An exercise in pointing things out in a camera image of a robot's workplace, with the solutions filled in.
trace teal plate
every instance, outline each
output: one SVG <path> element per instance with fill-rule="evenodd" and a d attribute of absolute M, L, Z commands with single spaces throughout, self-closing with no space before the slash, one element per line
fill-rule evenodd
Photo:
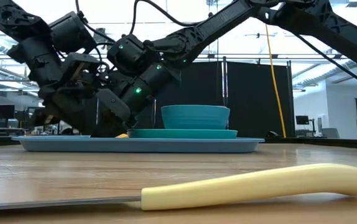
<path fill-rule="evenodd" d="M 234 130 L 196 130 L 196 129 L 133 129 L 127 132 L 129 138 L 159 139 L 235 139 Z"/>

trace table surface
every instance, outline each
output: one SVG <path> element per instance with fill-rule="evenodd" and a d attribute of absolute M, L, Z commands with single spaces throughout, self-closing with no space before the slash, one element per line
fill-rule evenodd
<path fill-rule="evenodd" d="M 80 154 L 3 146 L 0 203 L 139 195 L 144 187 L 325 162 L 357 166 L 357 149 L 261 144 L 252 154 Z M 0 224 L 50 222 L 354 224 L 357 197 L 298 195 L 160 212 L 143 212 L 137 203 L 0 212 Z"/>

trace black curtain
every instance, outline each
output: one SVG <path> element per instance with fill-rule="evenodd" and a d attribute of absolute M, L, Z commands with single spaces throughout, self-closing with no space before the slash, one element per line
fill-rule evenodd
<path fill-rule="evenodd" d="M 274 66 L 287 137 L 294 137 L 290 68 Z M 227 62 L 229 128 L 239 137 L 264 138 L 269 131 L 283 136 L 270 65 Z"/>
<path fill-rule="evenodd" d="M 160 113 L 163 106 L 223 105 L 221 74 L 221 62 L 197 62 L 184 69 L 180 86 L 169 85 L 156 97 L 155 128 L 164 128 Z"/>

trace monitor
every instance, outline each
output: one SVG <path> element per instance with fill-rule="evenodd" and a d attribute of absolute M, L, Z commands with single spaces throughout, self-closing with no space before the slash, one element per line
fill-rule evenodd
<path fill-rule="evenodd" d="M 14 118 L 14 105 L 0 105 L 0 119 Z"/>
<path fill-rule="evenodd" d="M 308 116 L 296 116 L 296 123 L 306 125 L 306 124 L 310 124 L 310 120 Z"/>

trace wooden table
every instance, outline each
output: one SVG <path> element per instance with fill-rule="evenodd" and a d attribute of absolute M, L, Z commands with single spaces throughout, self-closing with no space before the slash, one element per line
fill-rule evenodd
<path fill-rule="evenodd" d="M 3 146 L 0 203 L 139 195 L 144 187 L 321 162 L 357 166 L 357 149 L 261 144 L 252 154 L 72 154 Z M 50 222 L 357 224 L 357 198 L 299 195 L 164 212 L 142 212 L 136 203 L 0 212 L 0 224 Z"/>

